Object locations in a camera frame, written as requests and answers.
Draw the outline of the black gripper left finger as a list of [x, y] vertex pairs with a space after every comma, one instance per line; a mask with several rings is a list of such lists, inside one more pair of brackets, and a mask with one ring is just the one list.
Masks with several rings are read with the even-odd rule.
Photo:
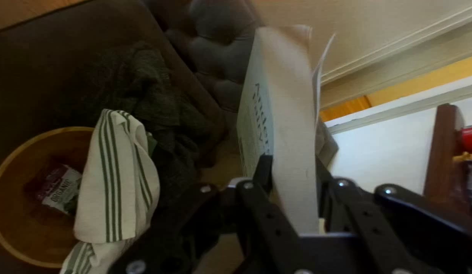
[[270, 200], [273, 157], [262, 156], [251, 180], [236, 186], [236, 232], [244, 262], [235, 274], [294, 274], [299, 237]]

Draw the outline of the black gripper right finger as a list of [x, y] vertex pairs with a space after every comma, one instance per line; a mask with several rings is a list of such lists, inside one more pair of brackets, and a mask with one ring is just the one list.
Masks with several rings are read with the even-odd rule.
[[372, 195], [353, 180], [337, 179], [317, 162], [318, 215], [324, 229], [352, 243], [362, 274], [414, 274], [414, 262]]

